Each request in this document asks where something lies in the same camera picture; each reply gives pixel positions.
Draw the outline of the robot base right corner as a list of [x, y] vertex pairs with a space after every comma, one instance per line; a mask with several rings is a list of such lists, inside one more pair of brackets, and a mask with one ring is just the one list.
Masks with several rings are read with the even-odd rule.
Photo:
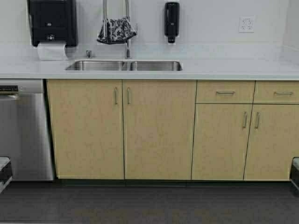
[[299, 158], [294, 157], [292, 160], [290, 180], [294, 188], [299, 191]]

